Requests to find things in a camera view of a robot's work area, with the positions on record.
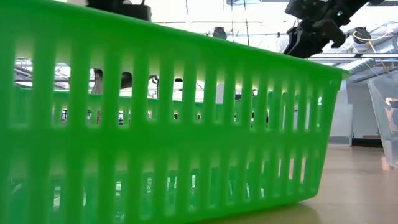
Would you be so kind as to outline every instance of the wall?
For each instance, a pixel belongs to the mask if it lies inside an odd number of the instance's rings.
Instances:
[[[330,144],[351,144],[353,133],[353,105],[348,104],[347,86],[343,80],[337,93],[330,129]]]
[[[378,128],[367,83],[347,85],[348,103],[353,105],[353,138],[377,135]]]

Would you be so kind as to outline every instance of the wooden table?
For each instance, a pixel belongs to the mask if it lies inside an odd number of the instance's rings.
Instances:
[[[315,198],[201,223],[395,224],[398,223],[398,170],[386,164],[382,149],[330,146]]]

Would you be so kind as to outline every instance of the basket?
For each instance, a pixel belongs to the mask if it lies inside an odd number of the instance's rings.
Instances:
[[[186,223],[317,194],[342,70],[59,2],[2,2],[0,21],[0,223]],[[31,90],[14,87],[16,57],[33,59]],[[59,62],[68,93],[53,90]],[[101,66],[104,95],[91,96]]]

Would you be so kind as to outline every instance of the ceiling light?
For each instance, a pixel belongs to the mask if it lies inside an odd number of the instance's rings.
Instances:
[[[20,84],[26,87],[32,87],[33,83],[32,82],[16,82],[16,84]]]
[[[356,54],[315,54],[310,58],[353,58]]]
[[[398,54],[362,54],[362,58],[398,58]]]

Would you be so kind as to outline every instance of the clear plastic bin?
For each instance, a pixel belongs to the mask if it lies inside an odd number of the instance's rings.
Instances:
[[[378,76],[368,85],[386,161],[398,168],[398,75]]]

